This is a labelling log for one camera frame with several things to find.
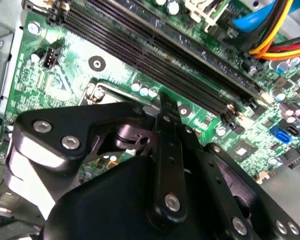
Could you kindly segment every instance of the screw hole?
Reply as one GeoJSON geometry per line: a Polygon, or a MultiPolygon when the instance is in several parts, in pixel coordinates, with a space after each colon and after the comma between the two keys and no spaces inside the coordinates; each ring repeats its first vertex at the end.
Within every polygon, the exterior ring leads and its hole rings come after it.
{"type": "Polygon", "coordinates": [[[216,180],[216,182],[217,182],[218,184],[222,184],[220,178],[216,177],[215,180],[216,180]]]}
{"type": "Polygon", "coordinates": [[[172,165],[175,164],[175,159],[172,156],[170,156],[168,159],[172,165]]]}
{"type": "Polygon", "coordinates": [[[150,139],[148,137],[144,137],[140,139],[140,144],[141,145],[146,145],[150,142],[150,139]]]}
{"type": "Polygon", "coordinates": [[[255,9],[257,9],[259,7],[259,1],[254,1],[252,5],[255,9]]]}

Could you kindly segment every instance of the white connector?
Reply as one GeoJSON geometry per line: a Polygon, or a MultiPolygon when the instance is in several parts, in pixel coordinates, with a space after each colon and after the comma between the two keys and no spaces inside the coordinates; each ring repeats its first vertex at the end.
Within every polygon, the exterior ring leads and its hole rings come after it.
{"type": "Polygon", "coordinates": [[[206,33],[211,26],[216,24],[217,20],[228,7],[227,3],[216,16],[213,16],[214,12],[217,11],[216,7],[214,6],[210,10],[207,10],[213,1],[214,0],[185,0],[184,2],[185,8],[190,11],[190,17],[194,21],[200,23],[202,19],[205,20],[204,31],[206,33]]]}

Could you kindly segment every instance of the red wire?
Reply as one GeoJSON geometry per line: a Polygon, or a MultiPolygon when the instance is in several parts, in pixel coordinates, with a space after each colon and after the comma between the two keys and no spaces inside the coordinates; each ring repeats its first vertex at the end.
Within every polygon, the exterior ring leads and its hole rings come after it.
{"type": "Polygon", "coordinates": [[[281,52],[300,49],[300,44],[293,44],[290,46],[273,46],[269,48],[269,52],[281,52]]]}

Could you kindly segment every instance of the sata port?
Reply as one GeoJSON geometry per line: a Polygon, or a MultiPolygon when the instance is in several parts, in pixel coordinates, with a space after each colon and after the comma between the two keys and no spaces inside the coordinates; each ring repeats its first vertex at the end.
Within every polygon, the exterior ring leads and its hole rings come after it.
{"type": "Polygon", "coordinates": [[[293,125],[287,126],[287,127],[285,128],[285,130],[286,130],[288,133],[290,133],[292,136],[294,136],[294,137],[297,137],[297,136],[299,136],[299,134],[300,134],[299,130],[298,130],[295,126],[293,126],[293,125]]]}

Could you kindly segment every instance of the green circuit board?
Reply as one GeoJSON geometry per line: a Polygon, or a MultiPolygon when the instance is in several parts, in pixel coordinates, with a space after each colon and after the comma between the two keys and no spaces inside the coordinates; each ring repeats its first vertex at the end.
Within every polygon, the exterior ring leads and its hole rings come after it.
{"type": "MultiPolygon", "coordinates": [[[[149,8],[155,8],[150,0],[144,0],[144,3],[148,4],[149,8]]],[[[237,0],[231,1],[230,4],[236,5],[243,13],[248,11],[248,9],[237,0]]],[[[162,15],[166,14],[162,9],[157,9],[157,12],[162,15]]],[[[182,15],[180,18],[167,16],[168,20],[179,29],[185,32],[189,31],[188,28],[183,29],[183,24],[180,22],[181,17],[182,15]]],[[[188,32],[190,36],[204,42],[220,56],[223,56],[224,59],[228,59],[231,64],[235,65],[238,69],[240,68],[240,62],[242,60],[235,57],[237,56],[236,52],[224,51],[225,47],[204,33],[200,24],[193,26],[192,30],[188,32]]],[[[286,94],[286,99],[300,103],[300,91],[299,93],[296,92],[297,89],[300,89],[300,79],[298,82],[290,80],[290,78],[298,72],[300,72],[300,64],[290,67],[281,77],[287,79],[291,85],[288,89],[283,90],[286,94]]],[[[202,81],[206,81],[203,76],[197,75],[196,77],[202,81]]],[[[278,77],[278,73],[269,68],[268,63],[264,64],[262,69],[259,69],[253,76],[255,82],[263,86],[268,93],[274,88],[275,81],[278,77]]],[[[237,154],[237,158],[234,157],[234,159],[251,176],[256,172],[279,167],[282,163],[277,157],[285,153],[289,148],[298,147],[300,144],[300,139],[297,137],[292,137],[293,141],[287,145],[279,142],[270,134],[269,128],[282,119],[278,104],[275,102],[272,106],[265,106],[262,102],[259,102],[259,104],[267,107],[267,110],[257,119],[252,118],[253,111],[249,107],[240,105],[241,112],[245,116],[245,121],[242,123],[244,124],[245,131],[242,134],[236,134],[231,131],[230,128],[223,126],[220,119],[212,113],[155,82],[153,79],[123,63],[89,41],[61,27],[48,26],[44,17],[32,13],[28,13],[24,25],[18,61],[0,135],[2,142],[4,142],[8,126],[24,111],[78,106],[88,83],[90,83],[92,79],[97,79],[106,85],[121,90],[149,106],[156,100],[156,93],[167,93],[177,101],[181,113],[187,111],[188,114],[182,117],[182,122],[196,131],[202,145],[214,142],[222,146],[229,153],[237,154]],[[40,25],[38,34],[29,32],[28,26],[33,22],[39,23],[40,25]],[[56,41],[62,44],[62,50],[58,57],[58,64],[52,69],[44,68],[42,61],[33,62],[31,60],[31,54],[34,51],[38,48],[47,48],[56,41]],[[89,59],[93,56],[100,56],[104,59],[104,70],[95,71],[91,68],[89,59]],[[142,96],[140,92],[133,91],[132,83],[135,80],[147,85],[149,92],[152,94],[142,96]],[[272,122],[272,125],[267,125],[269,120],[272,122]],[[278,147],[271,150],[271,147],[276,144],[278,147]]],[[[220,88],[213,84],[210,85],[218,90],[221,95],[228,96],[227,93],[220,88]]],[[[0,144],[0,164],[3,164],[5,161],[3,156],[6,152],[7,146],[0,144]]],[[[113,163],[118,164],[131,156],[133,156],[133,152],[128,151],[118,156],[113,163]]],[[[80,174],[83,176],[87,166],[91,167],[92,176],[97,176],[110,168],[108,165],[110,161],[102,168],[97,167],[98,161],[99,159],[96,159],[95,162],[82,166],[80,174]]]]}

